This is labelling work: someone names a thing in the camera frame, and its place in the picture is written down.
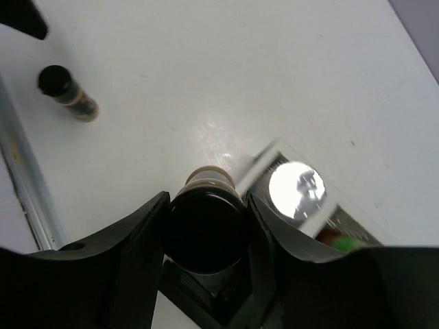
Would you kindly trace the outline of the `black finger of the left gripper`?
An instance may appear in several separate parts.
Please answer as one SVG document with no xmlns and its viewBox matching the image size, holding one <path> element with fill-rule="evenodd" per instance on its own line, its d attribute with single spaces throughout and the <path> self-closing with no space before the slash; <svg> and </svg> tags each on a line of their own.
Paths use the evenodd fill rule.
<svg viewBox="0 0 439 329">
<path fill-rule="evenodd" d="M 30 0 L 1 0 L 0 21 L 33 38 L 44 40 L 48 35 L 48 26 L 41 13 Z"/>
</svg>

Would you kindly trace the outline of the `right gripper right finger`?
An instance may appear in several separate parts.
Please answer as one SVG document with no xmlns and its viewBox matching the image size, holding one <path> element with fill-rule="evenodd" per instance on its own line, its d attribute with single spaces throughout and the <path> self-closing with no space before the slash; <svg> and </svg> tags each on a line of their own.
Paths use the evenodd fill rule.
<svg viewBox="0 0 439 329">
<path fill-rule="evenodd" d="M 438 250 L 344 253 L 290 226 L 256 195 L 250 268 L 260 328 L 437 328 Z"/>
</svg>

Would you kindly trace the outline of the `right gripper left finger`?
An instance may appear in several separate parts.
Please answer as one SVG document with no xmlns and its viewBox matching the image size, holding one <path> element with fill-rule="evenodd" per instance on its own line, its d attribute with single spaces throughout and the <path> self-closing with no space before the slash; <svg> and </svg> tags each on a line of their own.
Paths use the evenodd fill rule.
<svg viewBox="0 0 439 329">
<path fill-rule="evenodd" d="M 2 328 L 150 328 L 164 253 L 161 192 L 131 215 L 59 250 L 1 250 Z"/>
</svg>

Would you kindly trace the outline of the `red sauce bottle yellow cap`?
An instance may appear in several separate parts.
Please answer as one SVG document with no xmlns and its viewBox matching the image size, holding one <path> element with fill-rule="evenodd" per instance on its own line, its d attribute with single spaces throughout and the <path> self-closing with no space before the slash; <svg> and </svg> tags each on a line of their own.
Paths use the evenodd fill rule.
<svg viewBox="0 0 439 329">
<path fill-rule="evenodd" d="M 344 235 L 340 232 L 323 229 L 316 237 L 316 240 L 341 252 L 353 252 L 368 245 L 359 239 Z"/>
</svg>

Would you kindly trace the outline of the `black-lid spice jar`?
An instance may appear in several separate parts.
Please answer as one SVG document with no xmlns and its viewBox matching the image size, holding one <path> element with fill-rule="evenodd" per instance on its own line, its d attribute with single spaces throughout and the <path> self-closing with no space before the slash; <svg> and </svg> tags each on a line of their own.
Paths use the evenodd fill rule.
<svg viewBox="0 0 439 329">
<path fill-rule="evenodd" d="M 238 263 L 250 244 L 251 216 L 224 169 L 197 168 L 161 221 L 163 250 L 190 273 L 211 275 Z"/>
<path fill-rule="evenodd" d="M 46 66 L 38 74 L 37 86 L 42 94 L 51 97 L 79 121 L 90 122 L 99 113 L 95 100 L 88 96 L 70 71 L 63 66 Z"/>
</svg>

